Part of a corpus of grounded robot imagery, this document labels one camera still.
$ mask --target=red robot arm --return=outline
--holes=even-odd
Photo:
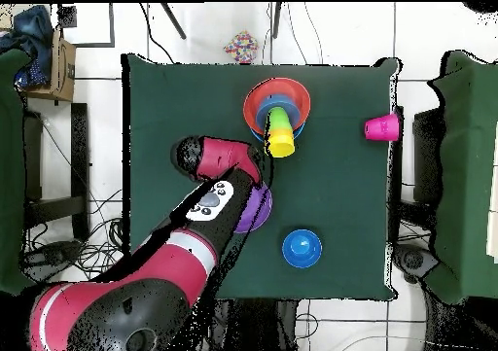
[[[112,276],[45,290],[30,315],[31,351],[167,349],[262,182],[260,155],[242,142],[188,137],[171,158],[180,172],[207,182],[133,253],[126,275],[118,263]]]

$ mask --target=red bowl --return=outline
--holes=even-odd
[[[256,124],[256,114],[258,112],[258,108],[260,107],[263,99],[274,94],[287,95],[294,101],[300,110],[300,119],[298,123],[294,125],[294,130],[298,129],[304,121],[306,121],[309,114],[309,108],[311,105],[309,93],[302,84],[289,78],[270,78],[262,81],[247,94],[243,106],[244,120],[247,122],[249,127],[254,129],[260,135],[264,135],[265,132]]]

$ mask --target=green tabletop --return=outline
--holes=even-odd
[[[171,145],[196,134],[261,147],[242,104],[260,81],[288,77],[307,88],[311,111],[295,153],[275,160],[268,220],[248,237],[218,297],[394,297],[384,284],[388,144],[367,141],[363,128],[389,112],[396,59],[373,67],[156,65],[131,54],[128,63],[132,249],[196,186],[171,165]],[[323,246],[307,269],[282,257],[297,228],[313,230]]]

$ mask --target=cardboard box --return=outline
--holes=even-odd
[[[73,101],[76,47],[53,32],[52,78],[49,85],[21,91],[30,98]]]

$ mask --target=purple cup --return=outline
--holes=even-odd
[[[258,214],[258,218],[256,219],[251,232],[265,223],[269,216],[269,212],[271,211],[271,192],[268,189],[267,185],[263,183],[260,189],[253,187],[251,195],[249,196],[249,199],[247,201],[247,205],[242,212],[242,215],[240,216],[240,221],[235,228],[235,233],[241,234],[249,230],[254,217],[258,212],[258,208],[260,207],[260,203],[263,200],[265,192],[267,192],[267,199],[261,207],[260,213]]]

